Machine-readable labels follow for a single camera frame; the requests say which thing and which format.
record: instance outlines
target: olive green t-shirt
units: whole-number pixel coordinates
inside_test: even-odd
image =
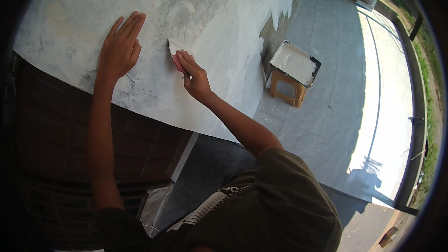
[[[339,216],[305,162],[280,148],[153,239],[120,209],[96,213],[105,251],[336,251]]]

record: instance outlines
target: white cable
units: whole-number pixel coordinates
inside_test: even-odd
[[[143,225],[143,226],[147,226],[147,227],[151,227],[151,228],[153,228],[154,230],[160,232],[158,229],[154,228],[153,226],[149,226],[149,225],[145,225],[145,224],[142,224],[142,225]]]

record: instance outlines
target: printed graphic on shirt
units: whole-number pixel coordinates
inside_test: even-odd
[[[178,230],[183,224],[195,225],[210,210],[218,208],[221,202],[224,202],[224,200],[236,196],[240,193],[247,192],[250,188],[252,188],[252,184],[246,185],[242,188],[232,186],[220,189],[219,191],[213,193],[208,199],[206,199],[205,202],[199,205],[196,210],[193,210],[193,212],[185,216],[181,221],[178,221],[176,224],[172,225],[166,231],[169,232],[171,230]]]

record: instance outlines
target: left hand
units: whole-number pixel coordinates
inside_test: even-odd
[[[115,22],[104,40],[95,82],[115,85],[137,63],[142,50],[137,35],[142,29],[146,14],[135,11],[117,31],[123,19],[120,17]]]

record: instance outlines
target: tiled floor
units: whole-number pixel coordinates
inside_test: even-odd
[[[301,0],[287,39],[322,66],[300,108],[266,89],[254,120],[319,182],[391,206],[412,132],[410,77],[395,26],[346,0]]]

